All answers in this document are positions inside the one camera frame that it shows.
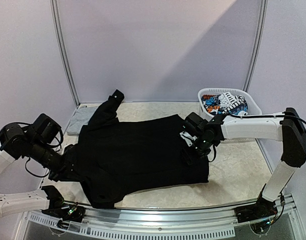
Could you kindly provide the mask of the grey t-shirt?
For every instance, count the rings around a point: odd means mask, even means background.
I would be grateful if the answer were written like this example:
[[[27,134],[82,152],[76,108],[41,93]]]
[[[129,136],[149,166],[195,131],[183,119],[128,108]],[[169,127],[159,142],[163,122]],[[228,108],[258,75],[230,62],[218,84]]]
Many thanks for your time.
[[[77,109],[66,129],[67,134],[69,136],[78,136],[82,127],[88,124],[96,110],[96,106],[83,106]]]

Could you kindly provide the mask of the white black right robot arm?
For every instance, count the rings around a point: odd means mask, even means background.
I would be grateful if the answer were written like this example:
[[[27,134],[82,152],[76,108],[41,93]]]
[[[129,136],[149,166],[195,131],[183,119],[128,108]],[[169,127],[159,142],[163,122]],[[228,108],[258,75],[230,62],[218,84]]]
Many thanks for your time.
[[[218,114],[211,120],[192,112],[185,118],[179,135],[187,144],[189,163],[194,157],[207,158],[210,149],[224,140],[269,139],[282,142],[281,162],[263,187],[260,200],[251,208],[255,218],[262,218],[271,210],[270,202],[278,198],[296,169],[306,162],[305,127],[306,121],[292,107],[269,115]]]

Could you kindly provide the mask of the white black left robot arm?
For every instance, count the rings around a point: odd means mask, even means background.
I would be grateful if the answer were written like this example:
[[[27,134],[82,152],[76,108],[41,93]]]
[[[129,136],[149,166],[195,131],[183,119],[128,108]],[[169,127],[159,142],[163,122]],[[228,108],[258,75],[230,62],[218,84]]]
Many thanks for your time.
[[[0,174],[19,158],[34,160],[49,170],[49,177],[58,177],[66,170],[65,157],[56,148],[63,143],[61,126],[46,114],[33,123],[11,122],[0,130]],[[71,221],[77,216],[77,206],[66,204],[53,185],[24,193],[0,194],[0,219],[31,210]]]

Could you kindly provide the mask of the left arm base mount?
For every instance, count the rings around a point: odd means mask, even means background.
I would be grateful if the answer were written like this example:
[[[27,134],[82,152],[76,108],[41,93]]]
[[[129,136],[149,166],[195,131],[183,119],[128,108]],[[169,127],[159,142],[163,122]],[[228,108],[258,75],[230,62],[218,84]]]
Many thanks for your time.
[[[43,214],[55,217],[58,219],[62,219],[62,221],[73,221],[77,223],[81,223],[85,212],[86,208],[83,206],[80,206],[77,202],[74,203],[63,203],[62,206],[58,207],[49,207],[48,209],[42,210],[41,211]]]

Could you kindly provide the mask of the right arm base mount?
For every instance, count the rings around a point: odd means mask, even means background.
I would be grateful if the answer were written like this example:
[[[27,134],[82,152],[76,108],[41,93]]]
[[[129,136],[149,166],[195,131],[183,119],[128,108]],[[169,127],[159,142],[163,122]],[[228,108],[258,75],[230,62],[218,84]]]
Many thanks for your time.
[[[278,209],[274,201],[271,202],[261,198],[253,204],[234,208],[234,213],[238,223],[245,223],[276,216]]]

